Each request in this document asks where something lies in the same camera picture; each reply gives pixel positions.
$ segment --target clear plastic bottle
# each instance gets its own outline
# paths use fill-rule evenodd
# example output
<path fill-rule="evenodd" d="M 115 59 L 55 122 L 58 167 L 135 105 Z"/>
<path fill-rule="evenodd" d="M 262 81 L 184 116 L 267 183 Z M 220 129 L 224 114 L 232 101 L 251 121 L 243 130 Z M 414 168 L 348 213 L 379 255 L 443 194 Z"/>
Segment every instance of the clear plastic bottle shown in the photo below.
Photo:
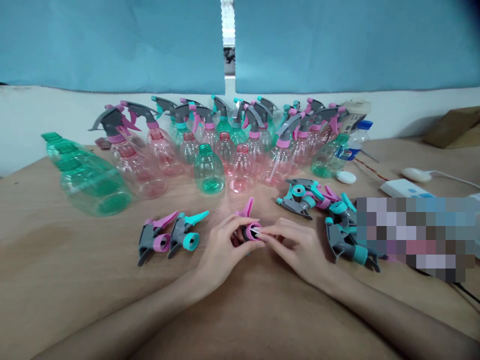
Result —
<path fill-rule="evenodd" d="M 123 211 L 131 195 L 119 172 L 82 165 L 65 158 L 55 165 L 62 172 L 60 187 L 71 203 L 86 214 L 107 217 Z"/>
<path fill-rule="evenodd" d="M 265 160 L 265 147 L 260 141 L 260 138 L 251 138 L 249 137 L 246 141 L 248 146 L 248 153 L 251 155 L 254 165 L 255 174 L 260 173 L 260 169 Z"/>
<path fill-rule="evenodd" d="M 230 131 L 230 139 L 233 141 L 235 146 L 238 144 L 244 144 L 247 142 L 249 137 L 245 134 L 245 131 L 241 128 L 232 128 Z"/>
<path fill-rule="evenodd" d="M 263 144 L 263 151 L 265 153 L 269 152 L 272 148 L 272 135 L 270 134 L 268 127 L 260 129 L 260 141 Z"/>
<path fill-rule="evenodd" d="M 270 187 L 279 187 L 285 183 L 292 172 L 292 152 L 286 147 L 275 145 L 265 157 L 260 181 Z"/>
<path fill-rule="evenodd" d="M 63 143 L 70 143 L 75 145 L 78 149 L 81 149 L 86 152 L 90 152 L 85 146 L 80 145 L 77 142 L 67 140 L 61 137 L 56 132 L 45 132 L 41 135 L 41 137 L 46 141 L 46 155 L 50 159 L 51 162 L 55 163 L 60 160 L 60 154 L 56 148 L 57 145 Z"/>
<path fill-rule="evenodd" d="M 230 140 L 228 132 L 222 131 L 220 133 L 220 140 L 216 142 L 213 151 L 220 158 L 225 174 L 228 176 L 231 172 L 232 157 L 235 154 L 235 144 Z"/>
<path fill-rule="evenodd" d="M 308 137 L 300 137 L 298 135 L 293 149 L 291 150 L 291 174 L 298 174 L 305 165 L 309 165 L 312 160 L 312 146 Z"/>
<path fill-rule="evenodd" d="M 139 199 L 155 199 L 167 191 L 168 183 L 159 167 L 150 158 L 136 152 L 128 141 L 113 143 L 111 151 L 119 154 L 118 158 L 113 157 L 113 164 Z"/>
<path fill-rule="evenodd" d="M 220 139 L 219 133 L 217 132 L 217 130 L 215 130 L 215 128 L 211 128 L 211 129 L 204 128 L 200 138 L 200 143 L 208 144 L 210 145 L 210 148 L 213 149 L 219 139 Z"/>
<path fill-rule="evenodd" d="M 167 177 L 182 175 L 184 167 L 178 157 L 175 146 L 163 136 L 159 127 L 148 131 L 147 143 L 151 158 L 156 162 L 162 173 Z"/>
<path fill-rule="evenodd" d="M 196 186 L 205 194 L 219 193 L 225 187 L 224 166 L 207 143 L 200 144 L 194 172 Z"/>
<path fill-rule="evenodd" d="M 235 193 L 244 193 L 253 189 L 255 178 L 255 164 L 249 153 L 249 147 L 246 144 L 239 144 L 231 161 L 229 187 Z"/>
<path fill-rule="evenodd" d="M 55 148 L 59 154 L 59 161 L 65 159 L 77 159 L 82 165 L 92 168 L 105 171 L 115 169 L 115 167 L 107 160 L 102 159 L 100 156 L 97 156 L 92 152 L 83 151 L 71 142 L 59 143 Z"/>
<path fill-rule="evenodd" d="M 311 163 L 310 170 L 312 174 L 324 179 L 335 176 L 338 167 L 336 167 L 336 162 L 347 148 L 348 140 L 349 135 L 341 133 L 336 139 L 322 146 Z"/>
<path fill-rule="evenodd" d="M 183 142 L 180 145 L 180 161 L 183 164 L 184 173 L 194 178 L 194 166 L 197 155 L 199 154 L 200 143 L 191 131 L 183 132 Z"/>
<path fill-rule="evenodd" d="M 348 161 L 355 159 L 363 144 L 369 140 L 368 130 L 372 127 L 373 122 L 368 120 L 362 120 L 356 125 L 356 129 L 351 132 L 348 138 L 348 147 L 351 154 L 348 157 Z"/>

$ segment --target electrical cable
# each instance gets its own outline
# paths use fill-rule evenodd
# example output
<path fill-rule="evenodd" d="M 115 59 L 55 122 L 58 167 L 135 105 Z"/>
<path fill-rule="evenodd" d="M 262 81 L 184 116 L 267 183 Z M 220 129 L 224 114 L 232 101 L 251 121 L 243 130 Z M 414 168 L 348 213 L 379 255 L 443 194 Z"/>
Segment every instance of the electrical cable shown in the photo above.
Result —
<path fill-rule="evenodd" d="M 437 174 L 440 174 L 440 175 L 443 175 L 444 177 L 446 178 L 450 178 L 450 179 L 453 179 L 453 180 L 457 180 L 459 182 L 462 182 L 462 183 L 465 183 L 465 184 L 468 184 L 468 185 L 472 185 L 473 187 L 477 188 L 477 189 L 480 189 L 480 186 L 478 186 L 477 184 L 474 184 L 473 182 L 470 182 L 470 181 L 466 181 L 466 180 L 462 180 L 458 177 L 454 177 L 454 176 L 451 176 L 451 175 L 448 175 L 444 172 L 441 172 L 441 171 L 437 171 L 437 170 L 429 170 L 429 171 L 425 171 L 426 173 L 428 174 L 431 174 L 431 173 L 437 173 Z"/>
<path fill-rule="evenodd" d="M 473 295 L 470 291 L 468 291 L 466 288 L 464 288 L 464 286 L 461 283 L 453 282 L 452 284 L 455 285 L 457 288 L 462 290 L 465 294 L 467 294 L 469 297 L 471 297 L 473 300 L 475 300 L 477 303 L 480 304 L 480 300 L 475 295 Z"/>

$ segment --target hand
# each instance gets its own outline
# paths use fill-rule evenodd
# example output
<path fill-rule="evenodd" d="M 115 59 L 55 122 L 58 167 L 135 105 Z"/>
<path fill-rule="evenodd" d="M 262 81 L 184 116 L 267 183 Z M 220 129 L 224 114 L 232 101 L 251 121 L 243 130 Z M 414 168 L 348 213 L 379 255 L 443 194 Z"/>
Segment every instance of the hand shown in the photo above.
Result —
<path fill-rule="evenodd" d="M 206 279 L 211 291 L 227 279 L 237 263 L 255 249 L 264 248 L 263 241 L 247 241 L 238 247 L 232 245 L 231 236 L 242 225 L 259 221 L 232 214 L 210 231 L 205 252 L 197 270 Z"/>
<path fill-rule="evenodd" d="M 275 225 L 259 227 L 257 238 L 265 241 L 307 283 L 325 291 L 335 265 L 325 258 L 316 232 L 285 218 Z"/>

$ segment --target forearm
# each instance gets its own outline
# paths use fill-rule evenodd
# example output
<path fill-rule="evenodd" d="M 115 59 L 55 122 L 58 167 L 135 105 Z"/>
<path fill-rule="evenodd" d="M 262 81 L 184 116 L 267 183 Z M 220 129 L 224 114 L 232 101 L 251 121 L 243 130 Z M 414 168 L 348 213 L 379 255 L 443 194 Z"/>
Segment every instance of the forearm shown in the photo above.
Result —
<path fill-rule="evenodd" d="M 477 359 L 480 343 L 346 274 L 318 286 L 369 323 L 410 359 Z"/>
<path fill-rule="evenodd" d="M 35 360 L 126 359 L 168 320 L 210 293 L 190 271 L 160 291 L 67 337 Z"/>

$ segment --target power strip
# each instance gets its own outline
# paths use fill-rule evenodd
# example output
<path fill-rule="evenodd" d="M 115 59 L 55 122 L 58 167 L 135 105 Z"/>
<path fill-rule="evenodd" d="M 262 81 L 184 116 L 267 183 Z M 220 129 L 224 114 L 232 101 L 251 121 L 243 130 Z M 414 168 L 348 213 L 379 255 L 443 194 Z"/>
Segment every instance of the power strip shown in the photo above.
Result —
<path fill-rule="evenodd" d="M 435 198 L 431 193 L 407 179 L 385 181 L 380 190 L 392 198 Z"/>

